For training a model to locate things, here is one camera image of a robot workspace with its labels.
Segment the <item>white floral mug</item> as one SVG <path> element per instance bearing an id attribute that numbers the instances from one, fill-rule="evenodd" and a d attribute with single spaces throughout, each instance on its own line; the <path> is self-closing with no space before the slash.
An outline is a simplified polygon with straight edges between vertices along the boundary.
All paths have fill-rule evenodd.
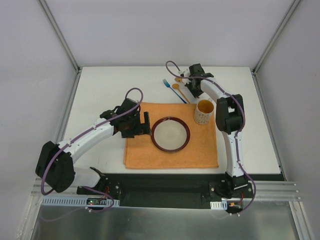
<path id="1" fill-rule="evenodd" d="M 194 111 L 194 121 L 199 125 L 206 125 L 210 122 L 214 113 L 214 104 L 210 100 L 200 100 Z"/>

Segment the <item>gold spoon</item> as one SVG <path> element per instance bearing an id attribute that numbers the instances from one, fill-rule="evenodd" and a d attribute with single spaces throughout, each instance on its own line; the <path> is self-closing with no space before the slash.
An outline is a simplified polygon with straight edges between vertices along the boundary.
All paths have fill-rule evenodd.
<path id="1" fill-rule="evenodd" d="M 182 77 L 176 77 L 174 80 L 178 83 L 181 83 L 185 87 L 187 87 L 190 83 L 189 79 L 184 79 Z"/>
<path id="2" fill-rule="evenodd" d="M 181 89 L 180 89 L 180 85 L 178 84 L 178 83 L 174 83 L 173 85 L 172 85 L 172 88 L 174 89 L 174 90 L 177 90 L 179 93 L 180 93 L 180 95 L 184 98 L 184 100 L 189 104 L 190 103 L 190 101 L 188 100 L 188 98 L 183 94 L 183 92 L 181 91 Z"/>

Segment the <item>red rimmed plate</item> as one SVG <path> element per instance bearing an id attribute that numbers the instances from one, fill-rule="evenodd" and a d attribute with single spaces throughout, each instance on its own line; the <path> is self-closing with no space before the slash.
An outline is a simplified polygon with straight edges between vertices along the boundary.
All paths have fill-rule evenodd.
<path id="1" fill-rule="evenodd" d="M 180 118 L 167 116 L 157 120 L 151 129 L 151 141 L 159 150 L 176 153 L 184 149 L 191 138 L 188 125 Z"/>

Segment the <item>blue metal fork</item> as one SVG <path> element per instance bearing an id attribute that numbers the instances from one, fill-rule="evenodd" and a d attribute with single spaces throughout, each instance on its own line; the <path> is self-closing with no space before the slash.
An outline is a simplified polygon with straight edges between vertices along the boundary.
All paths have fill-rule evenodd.
<path id="1" fill-rule="evenodd" d="M 170 85 L 166 79 L 163 79 L 163 83 L 167 88 L 171 89 L 182 100 L 183 103 L 187 104 L 181 94 L 177 90 L 173 89 L 172 85 Z"/>

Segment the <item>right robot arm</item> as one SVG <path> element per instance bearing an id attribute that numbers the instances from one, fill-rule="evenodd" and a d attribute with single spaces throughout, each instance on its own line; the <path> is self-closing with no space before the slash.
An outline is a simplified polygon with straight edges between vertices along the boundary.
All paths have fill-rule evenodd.
<path id="1" fill-rule="evenodd" d="M 206 73 L 201 64 L 188 67 L 184 74 L 189 82 L 187 88 L 194 97 L 206 93 L 216 104 L 215 123 L 222 132 L 227 166 L 225 180 L 215 188 L 215 193 L 223 198 L 235 198 L 248 186 L 242 153 L 242 130 L 246 123 L 243 97 L 230 94 L 214 79 L 214 75 Z"/>

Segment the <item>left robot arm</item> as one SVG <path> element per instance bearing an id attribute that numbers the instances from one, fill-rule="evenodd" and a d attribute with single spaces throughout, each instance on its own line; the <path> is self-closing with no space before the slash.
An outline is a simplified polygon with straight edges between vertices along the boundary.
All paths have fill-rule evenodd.
<path id="1" fill-rule="evenodd" d="M 35 174 L 42 184 L 57 193 L 69 187 L 90 189 L 94 194 L 107 192 L 107 177 L 95 167 L 75 167 L 76 161 L 101 141 L 120 133 L 122 138 L 151 135 L 149 113 L 141 113 L 140 103 L 125 98 L 120 106 L 104 111 L 78 136 L 54 143 L 46 142 L 41 149 Z"/>

